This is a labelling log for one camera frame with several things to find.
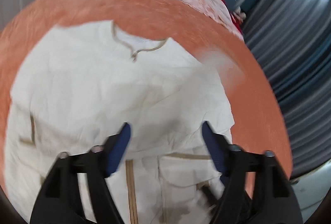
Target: orange surface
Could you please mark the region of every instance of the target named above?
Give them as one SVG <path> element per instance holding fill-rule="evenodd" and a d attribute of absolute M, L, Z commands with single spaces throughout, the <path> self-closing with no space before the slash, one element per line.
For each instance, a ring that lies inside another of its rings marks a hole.
<path fill-rule="evenodd" d="M 235 125 L 233 143 L 245 150 L 276 153 L 286 174 L 292 170 L 292 156 L 284 121 L 273 91 L 260 66 L 243 41 L 222 25 L 179 0 L 36 0 L 20 12 L 0 36 L 0 151 L 3 152 L 9 91 L 29 51 L 55 24 L 76 25 L 113 19 L 126 32 L 160 40 L 172 37 L 189 53 L 216 45 L 244 72 L 237 87 L 223 83 L 231 104 Z M 236 77 L 235 70 L 229 75 Z M 4 156 L 0 154 L 0 171 Z M 0 184 L 4 188 L 3 173 Z M 248 189 L 253 185 L 252 179 Z"/>

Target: metal screw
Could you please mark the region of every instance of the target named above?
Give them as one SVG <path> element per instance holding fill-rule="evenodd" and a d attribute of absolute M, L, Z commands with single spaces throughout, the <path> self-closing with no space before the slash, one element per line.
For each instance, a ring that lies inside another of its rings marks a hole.
<path fill-rule="evenodd" d="M 274 157 L 275 156 L 275 153 L 272 152 L 271 150 L 267 150 L 266 152 L 264 152 L 265 156 L 266 157 Z"/>
<path fill-rule="evenodd" d="M 102 151 L 103 150 L 103 146 L 93 146 L 92 148 L 91 148 L 91 151 L 93 152 L 93 153 L 97 153 L 97 152 L 100 152 L 100 151 Z"/>
<path fill-rule="evenodd" d="M 229 149 L 236 152 L 241 151 L 241 148 L 238 145 L 230 145 Z"/>
<path fill-rule="evenodd" d="M 59 158 L 60 159 L 65 159 L 65 158 L 67 158 L 67 157 L 69 157 L 69 154 L 68 154 L 68 152 L 61 152 L 60 154 L 59 154 Z"/>

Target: red fabric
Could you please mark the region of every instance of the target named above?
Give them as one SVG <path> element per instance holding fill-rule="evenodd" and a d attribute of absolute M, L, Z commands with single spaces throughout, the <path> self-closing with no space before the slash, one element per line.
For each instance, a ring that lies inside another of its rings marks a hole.
<path fill-rule="evenodd" d="M 236 26 L 236 28 L 240 31 L 240 33 L 242 34 L 243 32 L 242 32 L 242 30 L 241 30 L 241 28 L 240 28 L 240 24 L 239 24 L 239 22 L 238 21 L 236 21 L 236 19 L 235 19 L 235 17 L 229 12 L 229 14 L 230 14 L 230 17 L 231 17 L 231 20 L 232 20 L 232 23 Z"/>

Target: white garment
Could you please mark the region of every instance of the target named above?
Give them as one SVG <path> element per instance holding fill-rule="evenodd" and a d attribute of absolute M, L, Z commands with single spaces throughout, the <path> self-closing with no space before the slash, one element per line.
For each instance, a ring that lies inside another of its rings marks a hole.
<path fill-rule="evenodd" d="M 118 39 L 134 51 L 160 42 L 120 29 L 115 37 L 114 26 L 112 21 L 56 26 L 21 65 L 11 90 L 5 180 L 10 201 L 25 219 L 59 152 L 86 152 L 116 134 L 123 122 L 132 126 L 124 159 L 207 154 L 200 133 L 204 120 L 231 141 L 234 122 L 215 69 L 203 66 L 172 38 L 157 50 L 138 53 L 133 62 L 132 51 Z M 111 192 L 129 223 L 125 171 L 116 174 L 107 183 L 122 184 Z"/>

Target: floor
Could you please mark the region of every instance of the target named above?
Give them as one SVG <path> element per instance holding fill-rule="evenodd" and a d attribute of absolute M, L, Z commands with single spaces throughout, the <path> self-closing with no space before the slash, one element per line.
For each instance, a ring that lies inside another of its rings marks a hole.
<path fill-rule="evenodd" d="M 318 208 L 331 187 L 331 160 L 314 171 L 292 181 L 303 221 Z"/>

